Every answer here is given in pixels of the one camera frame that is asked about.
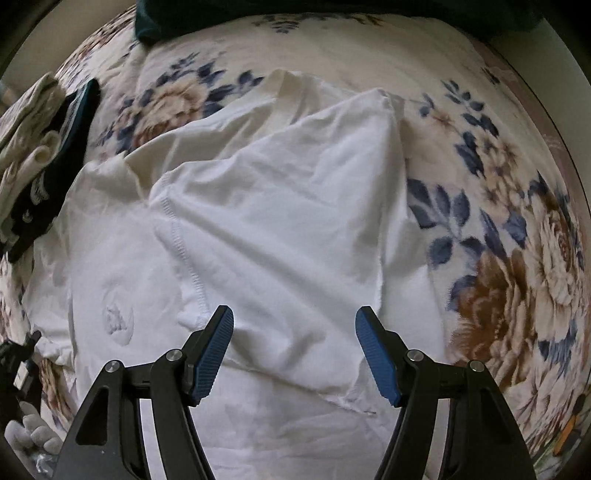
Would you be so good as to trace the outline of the white gloved hand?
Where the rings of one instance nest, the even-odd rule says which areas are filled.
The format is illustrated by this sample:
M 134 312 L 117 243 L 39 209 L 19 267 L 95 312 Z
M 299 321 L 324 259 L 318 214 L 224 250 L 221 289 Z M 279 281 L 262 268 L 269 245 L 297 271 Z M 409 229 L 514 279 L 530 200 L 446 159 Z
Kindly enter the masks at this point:
M 20 402 L 21 420 L 11 420 L 4 438 L 26 470 L 40 479 L 32 455 L 37 452 L 58 456 L 63 445 L 61 438 L 41 418 L 33 405 Z

